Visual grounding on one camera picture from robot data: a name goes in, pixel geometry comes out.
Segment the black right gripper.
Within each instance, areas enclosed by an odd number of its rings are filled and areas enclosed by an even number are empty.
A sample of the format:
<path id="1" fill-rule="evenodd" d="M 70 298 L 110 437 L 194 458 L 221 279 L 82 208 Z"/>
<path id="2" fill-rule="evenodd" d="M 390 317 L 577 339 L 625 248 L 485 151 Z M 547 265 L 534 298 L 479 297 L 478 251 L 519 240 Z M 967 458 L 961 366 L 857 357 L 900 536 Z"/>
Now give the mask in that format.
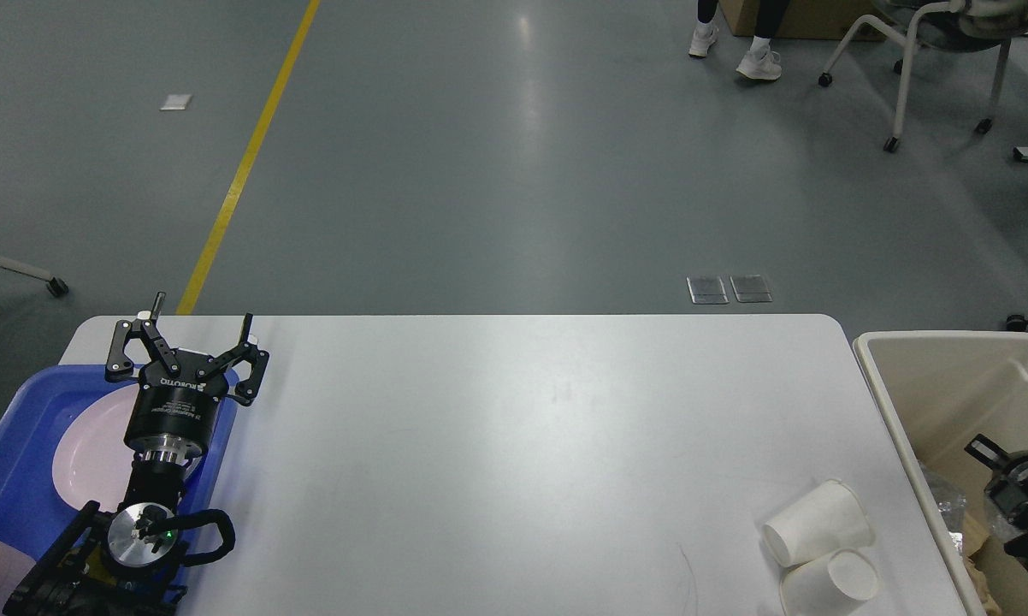
<path id="1" fill-rule="evenodd" d="M 1004 553 L 1028 561 L 1028 451 L 1007 452 L 991 438 L 977 434 L 964 452 L 993 471 L 986 496 L 995 504 L 1007 531 Z"/>

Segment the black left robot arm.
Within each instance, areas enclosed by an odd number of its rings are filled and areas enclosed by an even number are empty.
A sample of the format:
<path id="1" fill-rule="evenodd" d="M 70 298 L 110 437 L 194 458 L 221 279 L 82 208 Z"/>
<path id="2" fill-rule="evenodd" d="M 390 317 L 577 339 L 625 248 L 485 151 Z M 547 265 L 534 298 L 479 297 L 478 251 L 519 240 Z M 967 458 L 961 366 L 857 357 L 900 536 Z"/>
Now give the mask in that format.
<path id="1" fill-rule="evenodd" d="M 220 508 L 182 512 L 189 468 L 210 452 L 224 400 L 250 406 L 270 354 L 246 313 L 236 346 L 210 354 L 170 346 L 149 311 L 120 320 L 104 377 L 135 382 L 122 438 L 132 452 L 126 493 L 112 512 L 89 500 L 7 597 L 5 615 L 174 615 L 188 589 L 175 577 L 218 561 L 236 543 Z"/>

